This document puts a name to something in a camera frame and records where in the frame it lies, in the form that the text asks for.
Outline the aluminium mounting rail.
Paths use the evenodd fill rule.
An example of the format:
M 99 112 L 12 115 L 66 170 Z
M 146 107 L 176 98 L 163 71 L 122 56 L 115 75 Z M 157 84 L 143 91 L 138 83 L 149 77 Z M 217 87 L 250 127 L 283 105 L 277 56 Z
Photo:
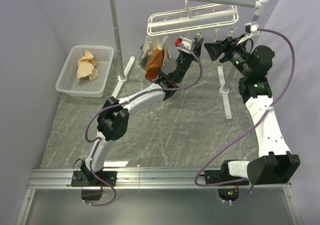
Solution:
M 112 167 L 116 172 L 114 188 L 120 189 L 197 189 L 194 179 L 199 167 Z M 27 188 L 40 190 L 74 189 L 73 170 L 34 169 Z

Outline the white drying rack stand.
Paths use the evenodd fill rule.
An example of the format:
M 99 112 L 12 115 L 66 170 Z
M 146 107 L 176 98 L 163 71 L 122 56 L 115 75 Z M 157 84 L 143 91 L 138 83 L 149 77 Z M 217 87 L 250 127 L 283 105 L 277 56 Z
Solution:
M 263 14 L 269 0 L 242 1 L 242 0 L 183 0 L 184 8 L 166 12 L 152 14 L 147 22 L 146 51 L 148 54 L 152 51 L 152 45 L 155 38 L 161 37 L 164 40 L 169 35 L 188 35 L 196 32 L 197 37 L 201 38 L 204 30 L 215 30 L 215 34 L 219 33 L 219 29 L 228 27 L 228 35 L 231 36 L 234 31 L 234 25 L 239 20 L 238 7 L 247 7 L 254 9 L 252 21 L 245 24 L 245 34 L 239 39 L 239 44 L 247 40 L 259 36 L 258 19 Z M 116 54 L 118 59 L 119 77 L 118 84 L 114 94 L 118 94 L 128 78 L 131 71 L 134 57 L 131 57 L 129 64 L 123 67 L 122 49 L 120 40 L 120 31 L 118 25 L 118 17 L 116 10 L 116 0 L 109 0 Z

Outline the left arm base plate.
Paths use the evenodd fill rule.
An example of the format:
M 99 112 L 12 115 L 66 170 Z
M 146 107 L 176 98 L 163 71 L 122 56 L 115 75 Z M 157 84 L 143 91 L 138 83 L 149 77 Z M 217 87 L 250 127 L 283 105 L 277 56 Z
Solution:
M 102 171 L 101 173 L 97 173 L 97 176 L 110 184 L 111 186 L 115 186 L 117 180 L 117 172 L 116 171 Z M 98 180 L 93 175 L 90 180 L 88 180 L 82 171 L 76 170 L 73 172 L 71 184 L 72 187 L 101 187 L 105 186 L 103 182 Z

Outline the white clip hanger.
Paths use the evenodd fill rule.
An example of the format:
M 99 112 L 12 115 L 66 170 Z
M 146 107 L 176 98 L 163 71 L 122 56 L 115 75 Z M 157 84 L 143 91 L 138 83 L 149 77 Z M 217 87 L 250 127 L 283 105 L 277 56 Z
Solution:
M 152 14 L 147 21 L 147 36 L 165 37 L 183 35 L 190 32 L 201 33 L 204 30 L 232 27 L 239 20 L 238 7 L 210 3 L 189 6 L 184 0 L 184 8 Z

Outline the grey underwear hanging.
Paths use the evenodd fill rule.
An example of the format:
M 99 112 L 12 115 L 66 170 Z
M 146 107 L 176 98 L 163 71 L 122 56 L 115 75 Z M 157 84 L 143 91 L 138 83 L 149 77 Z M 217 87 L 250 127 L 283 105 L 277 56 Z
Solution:
M 141 47 L 141 55 L 139 65 L 142 69 L 146 69 L 150 52 L 150 44 L 146 41 Z

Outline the beige underwear hanging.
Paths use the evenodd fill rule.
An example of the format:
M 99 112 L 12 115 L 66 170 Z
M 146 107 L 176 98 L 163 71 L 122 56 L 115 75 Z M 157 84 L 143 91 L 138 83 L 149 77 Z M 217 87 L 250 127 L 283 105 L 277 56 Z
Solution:
M 149 43 L 150 48 L 148 56 L 152 56 L 159 45 L 159 38 L 147 36 L 146 41 Z

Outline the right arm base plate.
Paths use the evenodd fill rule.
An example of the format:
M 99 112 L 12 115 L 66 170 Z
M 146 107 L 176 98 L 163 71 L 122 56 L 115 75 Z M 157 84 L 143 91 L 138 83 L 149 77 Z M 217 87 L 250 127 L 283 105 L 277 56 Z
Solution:
M 220 169 L 219 170 L 205 170 L 204 179 L 206 185 L 217 184 L 222 182 L 228 182 L 226 186 L 240 185 L 247 186 L 249 185 L 248 180 L 241 180 L 241 177 L 231 176 L 228 173 L 224 174 Z

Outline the white plastic basket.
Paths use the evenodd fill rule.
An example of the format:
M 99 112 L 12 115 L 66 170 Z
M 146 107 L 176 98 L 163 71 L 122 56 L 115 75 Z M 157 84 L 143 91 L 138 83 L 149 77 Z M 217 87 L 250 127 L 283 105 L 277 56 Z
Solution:
M 113 56 L 114 49 L 111 47 L 74 46 L 63 65 L 55 89 L 75 97 L 102 97 Z

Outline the beige underwear in basket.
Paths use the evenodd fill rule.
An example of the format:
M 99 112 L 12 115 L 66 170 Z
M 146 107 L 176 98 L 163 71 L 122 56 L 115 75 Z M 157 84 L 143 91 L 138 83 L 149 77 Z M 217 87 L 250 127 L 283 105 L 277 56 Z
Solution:
M 86 50 L 84 56 L 78 60 L 77 69 L 77 81 L 80 82 L 83 79 L 89 79 L 90 81 L 95 80 L 99 73 L 96 69 L 98 62 L 94 60 L 93 54 Z

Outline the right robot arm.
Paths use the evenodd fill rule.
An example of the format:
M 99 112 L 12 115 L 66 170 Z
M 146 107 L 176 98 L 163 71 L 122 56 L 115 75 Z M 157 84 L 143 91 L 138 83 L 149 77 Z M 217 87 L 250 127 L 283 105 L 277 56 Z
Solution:
M 281 133 L 274 110 L 273 94 L 267 73 L 273 65 L 275 52 L 265 45 L 246 50 L 240 38 L 228 37 L 205 43 L 212 61 L 231 62 L 241 73 L 238 82 L 242 97 L 253 122 L 258 142 L 258 158 L 252 161 L 225 160 L 216 186 L 240 184 L 271 185 L 289 182 L 301 161 L 292 154 Z

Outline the orange underwear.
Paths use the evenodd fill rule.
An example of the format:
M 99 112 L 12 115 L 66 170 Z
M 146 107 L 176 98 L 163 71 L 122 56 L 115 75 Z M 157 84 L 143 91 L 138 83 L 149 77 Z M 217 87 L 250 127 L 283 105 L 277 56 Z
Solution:
M 150 81 L 154 82 L 160 74 L 160 71 L 163 67 L 165 61 L 171 58 L 170 52 L 166 45 L 162 48 L 159 46 L 151 56 L 149 62 L 147 63 L 144 77 Z

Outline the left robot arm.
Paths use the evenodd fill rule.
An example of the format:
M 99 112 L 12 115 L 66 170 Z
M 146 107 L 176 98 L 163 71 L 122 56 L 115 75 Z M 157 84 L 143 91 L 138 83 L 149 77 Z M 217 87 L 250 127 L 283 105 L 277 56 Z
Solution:
M 109 97 L 101 111 L 91 120 L 97 121 L 97 135 L 89 139 L 88 130 L 85 140 L 93 143 L 86 159 L 81 160 L 79 170 L 72 174 L 71 186 L 95 187 L 114 186 L 116 174 L 104 171 L 104 162 L 115 141 L 122 138 L 128 129 L 129 119 L 139 111 L 171 98 L 181 90 L 179 83 L 185 77 L 192 62 L 199 62 L 204 40 L 191 39 L 188 48 L 186 40 L 179 38 L 177 59 L 169 59 L 157 74 L 155 81 L 147 88 L 124 98 Z

